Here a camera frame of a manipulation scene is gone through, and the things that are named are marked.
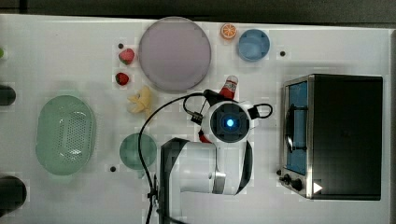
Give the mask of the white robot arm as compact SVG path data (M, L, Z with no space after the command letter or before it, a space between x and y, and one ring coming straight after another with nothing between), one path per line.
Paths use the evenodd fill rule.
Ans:
M249 102L211 104L201 123L205 143L173 138L162 145L159 224L182 221L183 192L236 195L244 189L253 168L252 109Z

